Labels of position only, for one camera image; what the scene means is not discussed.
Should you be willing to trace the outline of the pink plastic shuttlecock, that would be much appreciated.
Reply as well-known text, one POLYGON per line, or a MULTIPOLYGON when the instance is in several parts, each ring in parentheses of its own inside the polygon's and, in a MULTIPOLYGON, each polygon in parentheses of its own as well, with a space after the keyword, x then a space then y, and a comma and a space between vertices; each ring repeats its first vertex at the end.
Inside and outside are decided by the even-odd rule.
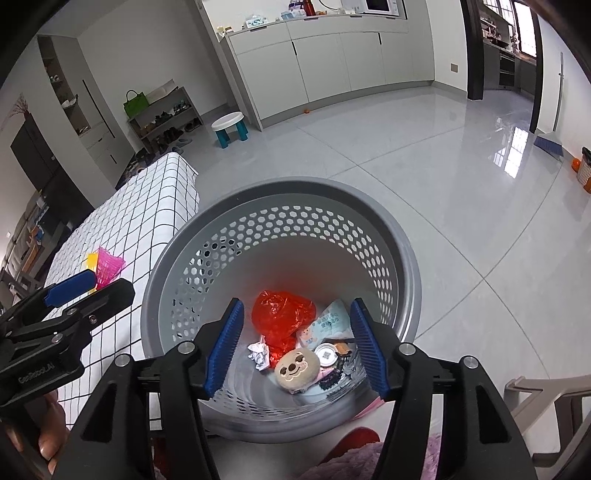
POLYGON ((124 265, 123 258, 111 255, 106 249, 100 247, 97 251, 95 269, 96 289, 101 290, 114 281, 123 270, 124 265))

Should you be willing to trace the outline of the yellow tape roll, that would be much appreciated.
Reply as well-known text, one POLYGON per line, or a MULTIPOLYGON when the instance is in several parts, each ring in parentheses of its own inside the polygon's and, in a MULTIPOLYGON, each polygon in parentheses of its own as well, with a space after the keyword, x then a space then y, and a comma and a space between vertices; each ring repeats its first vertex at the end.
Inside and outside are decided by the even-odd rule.
POLYGON ((97 272, 98 265, 98 252, 89 253, 86 257, 86 268, 91 270, 93 273, 97 272))

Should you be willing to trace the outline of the dark spiky fish toy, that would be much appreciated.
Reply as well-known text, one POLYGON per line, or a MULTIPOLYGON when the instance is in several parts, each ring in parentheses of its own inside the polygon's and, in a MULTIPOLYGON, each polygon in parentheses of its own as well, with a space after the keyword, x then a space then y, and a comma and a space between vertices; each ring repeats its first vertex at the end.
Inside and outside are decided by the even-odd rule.
POLYGON ((320 386, 322 391, 325 392, 337 387, 342 388, 352 380, 352 372, 353 367, 348 365, 335 368, 335 370, 332 370, 329 375, 325 376, 320 382, 318 382, 318 386, 320 386))

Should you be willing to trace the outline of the grey perforated trash basket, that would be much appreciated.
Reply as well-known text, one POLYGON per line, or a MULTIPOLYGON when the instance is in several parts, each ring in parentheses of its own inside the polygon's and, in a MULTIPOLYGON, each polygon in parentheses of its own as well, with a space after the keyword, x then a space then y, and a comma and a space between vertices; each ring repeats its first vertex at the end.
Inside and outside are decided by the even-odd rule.
MULTIPOLYGON (((313 177, 266 181, 201 210, 173 236, 153 267, 141 305, 144 353, 157 357, 221 318, 232 298, 252 309, 263 291, 311 300, 318 310, 362 299, 373 319, 413 340, 422 282, 405 231, 378 201, 313 177)), ((212 434, 287 443, 338 427, 377 399, 359 355, 339 382, 290 394, 260 373, 247 348, 259 335, 245 323, 223 386, 200 404, 212 434)))

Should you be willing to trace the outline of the white checkered tablecloth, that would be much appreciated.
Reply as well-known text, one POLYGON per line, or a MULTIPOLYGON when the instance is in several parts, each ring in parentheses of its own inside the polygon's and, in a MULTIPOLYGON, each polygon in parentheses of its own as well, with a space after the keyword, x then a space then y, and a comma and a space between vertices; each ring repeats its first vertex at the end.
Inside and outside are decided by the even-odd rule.
POLYGON ((124 260, 120 277, 135 291, 132 305, 92 331, 81 355, 83 375, 57 390, 71 428, 119 354, 145 357, 141 340, 141 305, 151 270, 174 234, 198 212, 198 173, 177 153, 160 157, 132 177, 73 231, 56 253, 45 283, 59 283, 87 268, 99 249, 124 260))

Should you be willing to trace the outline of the crumpled white paper ball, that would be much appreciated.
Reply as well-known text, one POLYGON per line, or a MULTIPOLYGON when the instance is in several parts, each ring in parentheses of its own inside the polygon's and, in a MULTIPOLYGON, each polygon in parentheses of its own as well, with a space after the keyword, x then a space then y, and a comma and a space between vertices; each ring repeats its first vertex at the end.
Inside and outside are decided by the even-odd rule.
POLYGON ((263 372, 270 368, 270 348, 263 335, 259 337, 258 342, 249 344, 247 351, 247 357, 254 362, 257 371, 263 372))

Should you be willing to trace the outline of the round tin with label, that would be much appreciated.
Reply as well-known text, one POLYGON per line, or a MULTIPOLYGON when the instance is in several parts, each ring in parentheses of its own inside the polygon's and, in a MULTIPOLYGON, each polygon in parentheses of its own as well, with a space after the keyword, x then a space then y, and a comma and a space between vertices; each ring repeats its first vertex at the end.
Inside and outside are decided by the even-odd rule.
POLYGON ((315 355, 322 368, 332 368, 339 360, 339 352, 334 344, 322 343, 315 348, 315 355))

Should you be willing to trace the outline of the light blue tissue packet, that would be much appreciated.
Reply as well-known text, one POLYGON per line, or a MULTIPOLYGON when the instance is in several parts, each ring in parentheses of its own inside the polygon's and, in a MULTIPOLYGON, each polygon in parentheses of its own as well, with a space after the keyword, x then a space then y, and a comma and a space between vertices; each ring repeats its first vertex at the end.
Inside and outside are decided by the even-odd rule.
POLYGON ((342 340, 353 337, 351 321, 346 306, 341 299, 335 300, 308 327, 297 331, 297 345, 315 350, 318 345, 329 340, 342 340))

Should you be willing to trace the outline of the beige sloth plush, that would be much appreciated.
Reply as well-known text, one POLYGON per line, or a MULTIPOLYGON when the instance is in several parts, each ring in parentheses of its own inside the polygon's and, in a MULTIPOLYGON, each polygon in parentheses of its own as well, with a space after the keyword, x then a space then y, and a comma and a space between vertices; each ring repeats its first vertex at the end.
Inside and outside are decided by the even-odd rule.
POLYGON ((321 371, 320 360, 310 349, 298 348, 287 352, 274 369, 276 383, 290 394, 308 390, 317 382, 321 371))

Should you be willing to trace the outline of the red plastic bag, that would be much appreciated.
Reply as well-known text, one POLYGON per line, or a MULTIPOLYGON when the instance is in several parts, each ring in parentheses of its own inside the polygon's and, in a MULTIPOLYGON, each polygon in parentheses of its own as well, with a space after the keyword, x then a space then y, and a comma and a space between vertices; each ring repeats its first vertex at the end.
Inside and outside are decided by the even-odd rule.
POLYGON ((263 290, 252 307, 252 325, 269 348, 270 368, 297 345, 297 332, 317 318, 311 300, 286 291, 263 290))

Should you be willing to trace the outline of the grey shoe rack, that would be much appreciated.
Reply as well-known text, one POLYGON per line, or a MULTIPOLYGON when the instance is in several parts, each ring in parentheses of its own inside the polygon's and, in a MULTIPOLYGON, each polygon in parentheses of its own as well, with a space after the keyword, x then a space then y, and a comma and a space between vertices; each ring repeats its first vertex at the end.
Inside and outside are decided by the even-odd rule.
POLYGON ((172 139, 171 130, 185 132, 187 123, 202 124, 201 115, 184 86, 175 86, 153 102, 145 94, 142 108, 136 107, 126 119, 128 136, 136 152, 158 152, 172 139))

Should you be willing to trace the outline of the green handbag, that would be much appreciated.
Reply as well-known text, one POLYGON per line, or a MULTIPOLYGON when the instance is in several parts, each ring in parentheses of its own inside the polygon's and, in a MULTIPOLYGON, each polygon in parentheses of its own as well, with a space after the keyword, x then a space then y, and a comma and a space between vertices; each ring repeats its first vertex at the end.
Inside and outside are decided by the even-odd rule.
POLYGON ((125 94, 125 102, 123 109, 128 119, 132 119, 149 106, 147 97, 143 92, 137 92, 136 90, 130 89, 125 94))

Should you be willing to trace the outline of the white stool teal legs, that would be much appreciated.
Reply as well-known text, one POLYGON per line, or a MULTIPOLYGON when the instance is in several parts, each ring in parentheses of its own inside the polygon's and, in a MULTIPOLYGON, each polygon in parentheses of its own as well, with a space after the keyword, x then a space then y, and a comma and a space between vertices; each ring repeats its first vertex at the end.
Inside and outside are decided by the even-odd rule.
POLYGON ((245 115, 240 111, 231 112, 218 118, 211 124, 211 129, 214 131, 219 146, 222 149, 228 148, 230 137, 228 130, 235 128, 238 132, 238 139, 246 141, 249 138, 249 130, 245 125, 245 115))

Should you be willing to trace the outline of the white cabinet counter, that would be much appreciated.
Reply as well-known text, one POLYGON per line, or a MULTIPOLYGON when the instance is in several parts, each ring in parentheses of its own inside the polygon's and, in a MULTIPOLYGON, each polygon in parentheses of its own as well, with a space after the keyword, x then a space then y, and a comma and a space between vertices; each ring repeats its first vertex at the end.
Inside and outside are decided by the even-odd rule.
POLYGON ((274 22, 221 40, 236 100, 263 130, 304 111, 435 80, 424 1, 406 17, 339 14, 274 22))

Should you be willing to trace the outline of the white microwave oven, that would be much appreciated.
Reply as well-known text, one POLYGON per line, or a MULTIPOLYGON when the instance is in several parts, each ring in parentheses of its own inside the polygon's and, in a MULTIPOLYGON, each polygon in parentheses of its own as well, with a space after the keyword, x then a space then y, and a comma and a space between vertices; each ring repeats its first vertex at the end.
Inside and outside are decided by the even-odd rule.
POLYGON ((361 11, 366 14, 407 18, 404 2, 399 0, 363 0, 361 11))

